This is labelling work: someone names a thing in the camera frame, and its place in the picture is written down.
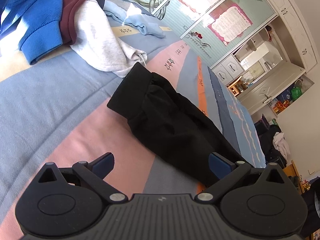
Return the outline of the black trousers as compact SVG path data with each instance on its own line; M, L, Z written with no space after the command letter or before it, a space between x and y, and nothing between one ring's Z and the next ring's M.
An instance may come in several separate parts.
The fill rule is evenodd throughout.
M127 120L145 147L206 187L217 182L209 168L211 153L233 163L244 160L210 118L166 78L140 63L122 80L107 107Z

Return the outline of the white clothes on chair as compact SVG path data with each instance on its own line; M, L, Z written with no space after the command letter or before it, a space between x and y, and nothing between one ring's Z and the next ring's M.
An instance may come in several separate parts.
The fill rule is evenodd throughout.
M274 137L273 137L273 146L276 150L278 150L281 155L284 157L284 159L287 161L288 156L291 154L290 153L290 147L287 141L284 138L284 133L283 132L276 132Z

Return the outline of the black chair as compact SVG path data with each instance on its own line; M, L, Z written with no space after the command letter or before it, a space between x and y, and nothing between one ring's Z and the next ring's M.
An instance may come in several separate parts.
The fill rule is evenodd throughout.
M261 116L261 119L258 120L254 126L266 163L277 163L281 168L285 168L287 166L287 160L273 145L274 136L277 132L281 132L280 127L275 124L270 125L264 115Z

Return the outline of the wooden side cabinet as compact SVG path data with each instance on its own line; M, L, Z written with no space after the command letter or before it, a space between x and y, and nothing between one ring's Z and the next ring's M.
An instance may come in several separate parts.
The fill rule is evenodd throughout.
M299 194L303 194L305 190L302 183L302 176L299 174L295 162L291 160L291 163L288 163L287 166L283 169L283 171L288 177L293 178L294 185L296 186Z

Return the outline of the white room door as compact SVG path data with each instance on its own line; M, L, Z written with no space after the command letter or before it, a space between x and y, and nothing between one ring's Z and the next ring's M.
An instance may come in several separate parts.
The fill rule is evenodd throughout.
M306 70L298 65L291 62L282 62L236 98L248 110L249 114L253 115L270 103L305 72Z

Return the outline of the wooden chair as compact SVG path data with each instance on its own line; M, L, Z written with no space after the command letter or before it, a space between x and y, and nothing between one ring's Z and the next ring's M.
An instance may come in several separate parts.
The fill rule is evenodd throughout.
M227 86L229 91L234 96L238 96L239 94L241 94L244 91L243 87L241 86L241 84L242 84L241 78L242 78L242 76L238 77L233 83L231 83L230 85Z

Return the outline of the white drawer cabinet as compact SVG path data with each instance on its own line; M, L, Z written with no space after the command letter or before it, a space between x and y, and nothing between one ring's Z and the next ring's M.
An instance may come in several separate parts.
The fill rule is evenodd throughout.
M212 71L220 82L227 86L236 80L244 72L244 69L239 61L231 54L215 66Z

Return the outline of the teal sliding wardrobe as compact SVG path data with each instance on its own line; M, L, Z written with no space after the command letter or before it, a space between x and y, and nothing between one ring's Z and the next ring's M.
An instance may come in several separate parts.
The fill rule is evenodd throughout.
M293 0L134 0L162 20L215 67L276 20L276 32L289 59L310 70L318 53Z

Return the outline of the light blue sweatpants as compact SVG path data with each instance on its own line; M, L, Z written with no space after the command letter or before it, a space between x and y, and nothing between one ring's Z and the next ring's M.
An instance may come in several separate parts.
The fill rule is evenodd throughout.
M144 14L134 3L124 0L105 0L103 11L116 22L133 27L143 35L165 38L165 33L159 24L150 22L149 14Z

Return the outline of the blue garment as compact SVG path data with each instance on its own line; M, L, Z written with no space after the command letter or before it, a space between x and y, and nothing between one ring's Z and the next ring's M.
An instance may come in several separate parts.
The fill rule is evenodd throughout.
M1 0L1 39L10 40L32 65L63 44L63 0Z

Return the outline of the maroon garment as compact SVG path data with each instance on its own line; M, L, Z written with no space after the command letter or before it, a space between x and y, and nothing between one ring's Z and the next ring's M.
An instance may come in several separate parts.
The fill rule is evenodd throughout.
M75 31L75 13L82 6L85 0L63 0L62 16L60 20L60 31L63 44L74 44L77 34Z

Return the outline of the grey sweatpants with drawstring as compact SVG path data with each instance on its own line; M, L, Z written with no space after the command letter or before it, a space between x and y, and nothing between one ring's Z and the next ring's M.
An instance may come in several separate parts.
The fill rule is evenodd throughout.
M147 54L116 37L96 0L85 0L74 16L76 42L71 48L90 66L124 78Z

